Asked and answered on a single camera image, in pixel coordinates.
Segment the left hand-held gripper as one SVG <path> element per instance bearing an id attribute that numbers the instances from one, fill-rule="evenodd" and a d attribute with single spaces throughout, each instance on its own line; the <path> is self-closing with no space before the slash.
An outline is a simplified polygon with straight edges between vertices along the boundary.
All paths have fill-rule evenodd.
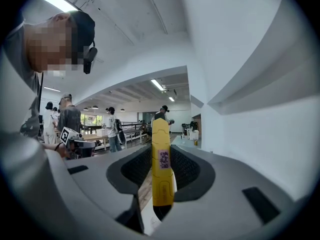
<path id="1" fill-rule="evenodd" d="M 70 159 L 82 159 L 94 156 L 96 143 L 84 140 L 81 133 L 64 127 L 60 133 L 60 141 L 66 146 Z"/>

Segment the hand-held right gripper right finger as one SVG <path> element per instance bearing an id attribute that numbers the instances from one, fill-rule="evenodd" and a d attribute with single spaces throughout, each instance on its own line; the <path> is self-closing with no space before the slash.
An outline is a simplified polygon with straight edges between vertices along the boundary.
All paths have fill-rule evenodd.
<path id="1" fill-rule="evenodd" d="M 177 192 L 156 240 L 280 240 L 307 202 L 247 164 L 173 145 Z"/>

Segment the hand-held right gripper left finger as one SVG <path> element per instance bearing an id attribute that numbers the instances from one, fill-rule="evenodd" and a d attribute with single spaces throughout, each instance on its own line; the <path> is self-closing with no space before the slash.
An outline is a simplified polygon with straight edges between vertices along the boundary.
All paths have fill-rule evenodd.
<path id="1" fill-rule="evenodd" d="M 1 173 L 30 239 L 149 240 L 137 191 L 120 193 L 107 179 L 113 158 L 64 161 L 35 139 L 1 135 Z"/>

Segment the yellow plastic tool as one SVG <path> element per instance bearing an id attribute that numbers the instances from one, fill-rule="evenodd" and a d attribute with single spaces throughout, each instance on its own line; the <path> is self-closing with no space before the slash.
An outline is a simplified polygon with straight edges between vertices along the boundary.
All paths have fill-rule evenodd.
<path id="1" fill-rule="evenodd" d="M 152 124 L 152 207 L 159 220 L 174 203 L 174 173 L 171 167 L 171 141 L 168 122 L 162 118 Z"/>

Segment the person's left forearm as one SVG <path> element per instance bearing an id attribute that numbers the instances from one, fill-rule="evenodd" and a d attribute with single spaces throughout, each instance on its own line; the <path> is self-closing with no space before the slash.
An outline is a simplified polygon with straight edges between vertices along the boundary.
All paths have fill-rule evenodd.
<path id="1" fill-rule="evenodd" d="M 60 142 L 58 144 L 46 144 L 42 143 L 42 147 L 46 150 L 52 150 L 59 153 L 59 155 L 63 158 L 67 155 L 67 148 L 66 146 Z"/>

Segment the wooden table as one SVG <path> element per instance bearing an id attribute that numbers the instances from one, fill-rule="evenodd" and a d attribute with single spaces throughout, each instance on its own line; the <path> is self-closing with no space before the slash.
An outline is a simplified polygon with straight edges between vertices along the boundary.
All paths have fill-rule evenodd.
<path id="1" fill-rule="evenodd" d="M 96 143 L 96 147 L 95 147 L 96 151 L 98 151 L 98 150 L 106 151 L 107 148 L 110 147 L 109 138 L 108 138 L 107 135 L 105 135 L 105 136 L 97 136 L 96 134 L 84 134 L 82 137 L 83 137 L 83 139 L 85 141 L 90 141 L 90 142 L 99 141 L 99 144 Z"/>

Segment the window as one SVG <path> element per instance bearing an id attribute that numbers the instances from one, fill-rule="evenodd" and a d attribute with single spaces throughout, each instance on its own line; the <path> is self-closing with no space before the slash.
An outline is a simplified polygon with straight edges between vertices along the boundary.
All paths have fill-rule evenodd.
<path id="1" fill-rule="evenodd" d="M 102 126 L 103 116 L 92 114 L 81 114 L 80 121 L 83 126 Z"/>

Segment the person's grey printed t-shirt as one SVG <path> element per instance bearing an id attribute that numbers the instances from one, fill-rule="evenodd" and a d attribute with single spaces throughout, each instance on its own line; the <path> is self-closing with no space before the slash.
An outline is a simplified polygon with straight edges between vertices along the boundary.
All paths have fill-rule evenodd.
<path id="1" fill-rule="evenodd" d="M 27 60 L 24 24 L 17 23 L 0 46 L 0 131 L 37 139 L 40 83 Z"/>

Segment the light blue table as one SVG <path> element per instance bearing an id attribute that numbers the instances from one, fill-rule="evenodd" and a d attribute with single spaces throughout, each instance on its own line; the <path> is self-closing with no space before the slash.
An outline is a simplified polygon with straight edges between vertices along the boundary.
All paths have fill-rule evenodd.
<path id="1" fill-rule="evenodd" d="M 189 140 L 187 136 L 182 136 L 182 135 L 175 136 L 171 141 L 171 144 L 177 145 L 177 146 L 185 146 L 189 148 L 196 148 L 196 149 L 200 149 L 202 147 L 202 142 L 200 139 L 198 140 L 198 145 L 196 146 L 194 145 L 194 140 Z"/>

